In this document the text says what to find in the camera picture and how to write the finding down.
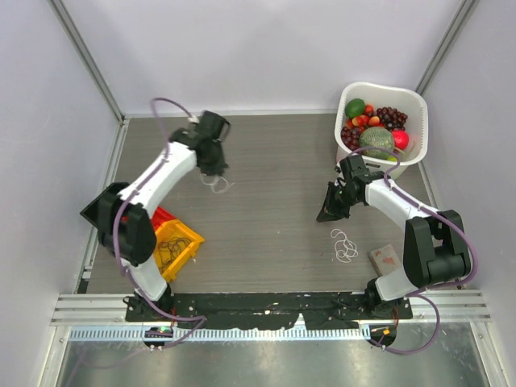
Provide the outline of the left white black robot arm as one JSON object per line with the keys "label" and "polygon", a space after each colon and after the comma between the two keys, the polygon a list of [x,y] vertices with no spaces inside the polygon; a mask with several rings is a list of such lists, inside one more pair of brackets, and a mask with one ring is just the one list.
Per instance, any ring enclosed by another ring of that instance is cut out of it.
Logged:
{"label": "left white black robot arm", "polygon": [[220,177],[227,168],[223,141],[231,124],[205,110],[186,128],[165,134],[159,156],[131,184],[108,186],[97,198],[92,223],[101,244],[111,250],[123,276],[144,300],[144,313],[153,321],[172,318],[173,293],[161,276],[153,252],[157,237],[152,216],[165,196],[193,169]]}

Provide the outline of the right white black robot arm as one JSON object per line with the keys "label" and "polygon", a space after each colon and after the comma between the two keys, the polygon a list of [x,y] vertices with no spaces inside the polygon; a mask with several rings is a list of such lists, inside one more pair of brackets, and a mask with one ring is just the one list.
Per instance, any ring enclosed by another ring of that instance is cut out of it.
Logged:
{"label": "right white black robot arm", "polygon": [[471,248],[462,218],[454,210],[439,211],[400,189],[383,172],[372,172],[358,154],[343,158],[339,176],[327,185],[319,223],[350,217],[362,203],[384,213],[404,232],[402,266],[368,282],[363,309],[385,317],[405,296],[473,274]]}

